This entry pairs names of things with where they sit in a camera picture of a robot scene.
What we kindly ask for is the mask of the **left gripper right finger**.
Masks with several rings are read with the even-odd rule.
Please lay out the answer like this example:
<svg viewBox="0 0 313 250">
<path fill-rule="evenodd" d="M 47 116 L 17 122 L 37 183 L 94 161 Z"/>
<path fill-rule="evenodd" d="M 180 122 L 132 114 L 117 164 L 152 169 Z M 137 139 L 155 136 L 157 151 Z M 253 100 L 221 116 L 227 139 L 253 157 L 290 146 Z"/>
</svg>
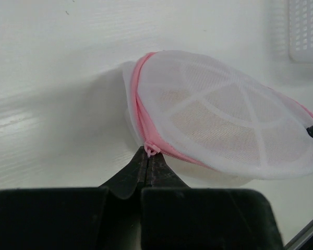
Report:
<svg viewBox="0 0 313 250">
<path fill-rule="evenodd" d="M 160 154 L 141 191 L 142 249 L 283 249 L 269 201 L 250 189 L 188 187 Z"/>
</svg>

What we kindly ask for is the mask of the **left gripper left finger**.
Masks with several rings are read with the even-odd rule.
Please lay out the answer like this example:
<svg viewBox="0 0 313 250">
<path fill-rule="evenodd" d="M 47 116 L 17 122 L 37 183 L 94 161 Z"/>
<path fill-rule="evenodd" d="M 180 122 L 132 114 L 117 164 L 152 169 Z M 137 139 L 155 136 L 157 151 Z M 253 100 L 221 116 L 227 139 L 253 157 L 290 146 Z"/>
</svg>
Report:
<svg viewBox="0 0 313 250">
<path fill-rule="evenodd" d="M 100 249 L 139 213 L 147 153 L 98 187 L 0 190 L 0 249 Z"/>
</svg>

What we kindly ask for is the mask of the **beige bra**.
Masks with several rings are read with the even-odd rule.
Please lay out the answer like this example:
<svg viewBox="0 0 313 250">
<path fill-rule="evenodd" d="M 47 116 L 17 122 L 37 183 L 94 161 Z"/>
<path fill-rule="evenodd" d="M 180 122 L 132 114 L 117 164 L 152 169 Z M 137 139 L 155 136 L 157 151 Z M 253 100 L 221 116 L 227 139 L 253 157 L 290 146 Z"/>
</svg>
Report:
<svg viewBox="0 0 313 250">
<path fill-rule="evenodd" d="M 229 85 L 204 96 L 178 95 L 161 112 L 161 134 L 183 154 L 226 171 L 283 169 L 311 147 L 313 117 L 268 88 Z"/>
</svg>

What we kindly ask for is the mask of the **white mesh laundry bag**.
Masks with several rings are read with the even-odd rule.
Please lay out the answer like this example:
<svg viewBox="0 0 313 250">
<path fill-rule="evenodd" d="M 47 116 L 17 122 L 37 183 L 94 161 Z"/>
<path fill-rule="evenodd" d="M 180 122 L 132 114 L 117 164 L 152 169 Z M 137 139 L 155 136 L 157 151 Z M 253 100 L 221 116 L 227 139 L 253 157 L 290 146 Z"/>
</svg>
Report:
<svg viewBox="0 0 313 250">
<path fill-rule="evenodd" d="M 252 77 L 185 51 L 147 53 L 122 72 L 130 123 L 148 156 L 249 179 L 313 173 L 313 114 Z"/>
</svg>

